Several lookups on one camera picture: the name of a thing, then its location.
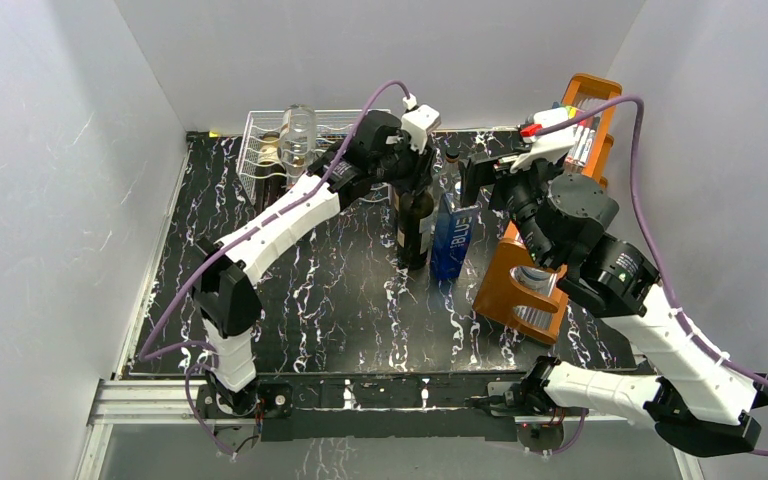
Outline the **clear ribbed glass bottle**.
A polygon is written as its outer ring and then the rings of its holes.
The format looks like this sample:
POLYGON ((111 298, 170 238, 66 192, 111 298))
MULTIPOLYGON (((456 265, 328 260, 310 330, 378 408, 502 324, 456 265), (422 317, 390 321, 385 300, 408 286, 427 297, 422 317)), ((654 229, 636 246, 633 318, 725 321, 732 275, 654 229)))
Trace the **clear ribbed glass bottle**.
POLYGON ((460 166, 460 151, 455 147, 446 147, 440 172, 441 183, 445 192, 452 194, 460 192, 460 166))

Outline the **dark wine bottle gold cap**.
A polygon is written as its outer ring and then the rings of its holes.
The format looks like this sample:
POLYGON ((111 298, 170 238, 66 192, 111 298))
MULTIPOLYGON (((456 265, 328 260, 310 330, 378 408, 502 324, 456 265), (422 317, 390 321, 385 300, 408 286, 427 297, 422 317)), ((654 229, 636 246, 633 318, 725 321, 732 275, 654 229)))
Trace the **dark wine bottle gold cap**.
POLYGON ((434 200, 428 191, 397 192, 397 254, 401 268, 417 270, 427 262, 434 200))

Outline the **blue square glass bottle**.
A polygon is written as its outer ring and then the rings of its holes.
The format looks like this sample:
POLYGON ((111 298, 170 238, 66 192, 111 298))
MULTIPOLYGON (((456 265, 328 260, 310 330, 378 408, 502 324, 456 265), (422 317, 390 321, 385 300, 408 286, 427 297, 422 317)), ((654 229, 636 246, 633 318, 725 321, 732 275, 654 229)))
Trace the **blue square glass bottle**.
POLYGON ((461 206, 453 193, 440 198, 432 243, 430 270, 437 280, 457 278, 462 270, 479 206, 461 206))

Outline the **clear round glass bottle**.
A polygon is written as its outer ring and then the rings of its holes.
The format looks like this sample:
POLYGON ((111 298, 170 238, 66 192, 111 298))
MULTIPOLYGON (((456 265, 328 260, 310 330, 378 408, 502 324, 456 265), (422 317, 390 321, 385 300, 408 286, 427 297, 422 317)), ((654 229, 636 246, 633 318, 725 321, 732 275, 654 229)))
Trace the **clear round glass bottle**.
POLYGON ((282 117, 279 129, 280 159, 289 179, 296 181, 316 157, 317 119, 315 110, 293 104, 282 117))

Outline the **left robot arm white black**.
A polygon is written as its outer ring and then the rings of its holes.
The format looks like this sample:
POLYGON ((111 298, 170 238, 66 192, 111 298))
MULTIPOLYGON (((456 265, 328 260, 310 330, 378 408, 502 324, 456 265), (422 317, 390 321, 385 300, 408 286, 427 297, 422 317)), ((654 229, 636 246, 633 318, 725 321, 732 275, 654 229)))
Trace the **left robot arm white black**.
POLYGON ((249 416, 260 402, 255 385, 253 329, 262 304, 254 289, 273 262, 319 224, 387 183, 418 194, 431 183, 432 132, 437 110, 421 105, 396 117, 373 110, 322 152, 295 184, 257 217, 216 242, 191 288, 217 364, 207 374, 213 401, 224 412, 249 416))

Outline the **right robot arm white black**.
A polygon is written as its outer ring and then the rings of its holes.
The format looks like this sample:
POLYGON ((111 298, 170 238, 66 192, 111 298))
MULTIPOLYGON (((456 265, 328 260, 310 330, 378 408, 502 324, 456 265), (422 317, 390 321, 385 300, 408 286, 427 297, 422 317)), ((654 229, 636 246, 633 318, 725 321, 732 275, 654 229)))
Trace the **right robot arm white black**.
POLYGON ((755 450, 761 427, 752 411, 768 405, 764 381, 728 369, 719 349, 680 323, 658 269, 608 232, 619 207, 598 181, 542 158, 515 169, 507 158, 475 157, 459 173, 464 204, 490 187, 491 208, 509 215, 533 264, 559 271, 558 288, 655 367, 648 376, 616 375, 541 356, 519 383, 474 399, 475 407, 499 416, 594 410, 702 458, 755 450))

